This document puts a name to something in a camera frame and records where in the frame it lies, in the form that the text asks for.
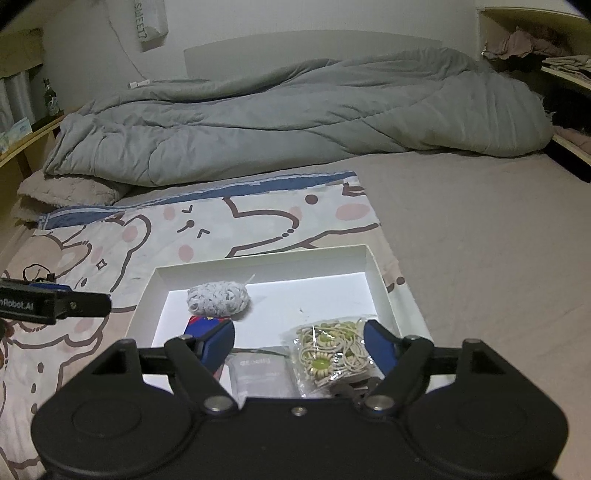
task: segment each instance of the folded clothes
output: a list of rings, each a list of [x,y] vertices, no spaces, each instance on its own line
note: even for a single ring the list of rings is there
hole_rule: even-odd
[[[506,60],[510,57],[525,57],[530,53],[536,53],[547,57],[564,57],[570,55],[567,48],[533,36],[530,32],[520,27],[508,34],[501,42],[487,49],[484,55],[489,59]]]
[[[591,82],[591,56],[570,55],[567,57],[555,57],[544,59],[545,66],[560,72],[567,72],[582,80]]]
[[[591,155],[591,137],[582,134],[572,128],[562,128],[557,125],[554,126],[554,131],[558,133],[562,138],[574,143],[577,147],[583,150],[585,153]]]

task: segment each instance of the plastic bag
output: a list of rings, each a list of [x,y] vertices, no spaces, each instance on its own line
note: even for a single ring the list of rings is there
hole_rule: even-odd
[[[284,346],[233,349],[226,358],[232,396],[242,406],[247,397],[297,398],[290,353]]]
[[[289,332],[295,380],[302,397],[327,396],[327,388],[338,381],[359,382],[376,373],[365,349],[363,327],[375,316],[341,317],[300,326]]]

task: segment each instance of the metal bolt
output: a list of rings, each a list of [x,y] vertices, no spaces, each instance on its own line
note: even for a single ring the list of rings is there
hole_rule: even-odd
[[[296,417],[303,417],[308,413],[308,410],[304,407],[293,407],[291,409],[291,413],[294,414]]]
[[[230,410],[234,406],[234,401],[224,395],[214,395],[205,399],[203,406],[213,413],[222,413]]]
[[[367,408],[380,413],[394,407],[394,400],[386,395],[371,395],[365,399]]]

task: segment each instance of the blue object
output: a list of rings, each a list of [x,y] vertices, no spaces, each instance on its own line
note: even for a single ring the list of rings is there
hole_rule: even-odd
[[[59,283],[51,282],[31,282],[29,283],[29,286],[35,288],[44,288],[46,290],[72,291],[72,289],[68,285],[60,285]]]
[[[368,320],[363,327],[365,349],[384,375],[388,375],[398,363],[400,341],[376,320]]]
[[[191,317],[185,334],[203,342],[201,363],[214,373],[234,347],[234,324],[230,319]]]
[[[201,363],[205,365],[211,373],[217,371],[224,363],[226,357],[234,347],[234,324],[231,320],[224,323],[215,334],[205,340],[203,344],[203,353]]]

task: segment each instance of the pillow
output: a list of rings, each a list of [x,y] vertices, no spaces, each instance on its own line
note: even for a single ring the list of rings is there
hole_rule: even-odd
[[[71,207],[113,205],[130,190],[131,185],[115,181],[75,175],[50,177],[38,170],[20,184],[18,194],[55,207]]]

